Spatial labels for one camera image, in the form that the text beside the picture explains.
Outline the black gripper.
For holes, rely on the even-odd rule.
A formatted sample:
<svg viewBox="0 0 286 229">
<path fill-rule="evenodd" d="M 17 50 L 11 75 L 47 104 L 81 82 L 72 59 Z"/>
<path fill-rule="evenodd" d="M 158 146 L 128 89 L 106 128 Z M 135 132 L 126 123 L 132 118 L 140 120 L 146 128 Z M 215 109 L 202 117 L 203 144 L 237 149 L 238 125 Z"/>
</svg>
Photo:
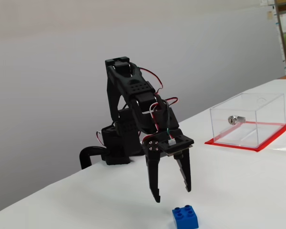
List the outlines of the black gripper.
<svg viewBox="0 0 286 229">
<path fill-rule="evenodd" d="M 174 116 L 172 108 L 166 104 L 150 105 L 148 111 L 143 113 L 143 138 L 145 159 L 148 170 L 149 188 L 153 198 L 160 203 L 161 197 L 158 188 L 158 166 L 160 162 L 160 150 L 157 142 L 165 144 L 176 144 L 180 135 L 178 121 Z M 187 192 L 192 189 L 191 167 L 189 149 L 183 150 L 176 158 L 181 174 L 184 178 Z"/>
</svg>

